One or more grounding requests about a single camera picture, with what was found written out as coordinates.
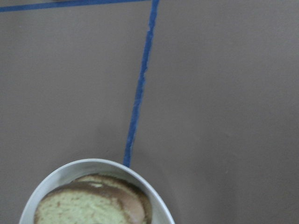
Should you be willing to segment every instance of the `bread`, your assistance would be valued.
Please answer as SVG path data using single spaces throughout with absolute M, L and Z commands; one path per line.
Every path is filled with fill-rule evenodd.
M 150 224 L 146 195 L 126 181 L 87 175 L 48 193 L 35 224 Z

